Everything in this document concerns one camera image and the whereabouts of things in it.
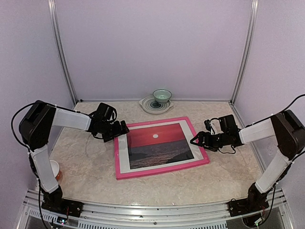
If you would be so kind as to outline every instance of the sunset photograph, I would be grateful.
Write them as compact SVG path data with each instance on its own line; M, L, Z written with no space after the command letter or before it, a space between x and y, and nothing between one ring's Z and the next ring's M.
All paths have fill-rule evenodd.
M130 169L194 159L179 123L130 130L127 144Z

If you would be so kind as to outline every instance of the marble table surface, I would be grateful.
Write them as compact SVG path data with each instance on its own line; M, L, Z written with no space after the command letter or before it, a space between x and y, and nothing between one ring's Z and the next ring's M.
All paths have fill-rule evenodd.
M228 103L174 102L165 114L146 113L138 102L110 102L118 120L137 123L188 116L196 130L203 121L232 114ZM76 110L91 113L99 103L78 103ZM247 196L250 185L261 175L249 145L236 154L207 151L210 164L190 169L125 180L116 180L114 142L104 143L90 133L64 128L51 153L61 167L63 197L99 203L164 206L230 200Z

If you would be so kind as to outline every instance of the bowl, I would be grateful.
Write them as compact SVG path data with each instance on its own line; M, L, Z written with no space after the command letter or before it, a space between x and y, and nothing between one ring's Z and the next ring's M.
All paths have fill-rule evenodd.
M165 104L170 100L172 93L165 89L159 89L153 92L153 96L155 101L161 104Z
M57 181L59 181L59 179L61 178L61 169L59 167L58 162L54 161L54 160L50 160L50 164L51 164L52 171L53 171L55 179Z

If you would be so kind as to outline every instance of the red sky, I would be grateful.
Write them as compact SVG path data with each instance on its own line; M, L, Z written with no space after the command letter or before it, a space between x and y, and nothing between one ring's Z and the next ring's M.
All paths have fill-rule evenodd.
M185 139L179 123L130 130L128 146L148 146Z

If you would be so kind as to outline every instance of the white plate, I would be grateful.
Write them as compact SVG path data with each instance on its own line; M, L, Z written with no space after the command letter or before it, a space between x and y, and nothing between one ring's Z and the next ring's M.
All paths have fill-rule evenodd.
M169 100L165 104L160 104L155 101L153 95L149 95L139 101L140 106L144 111L153 115L163 114L170 110L173 107L173 103Z

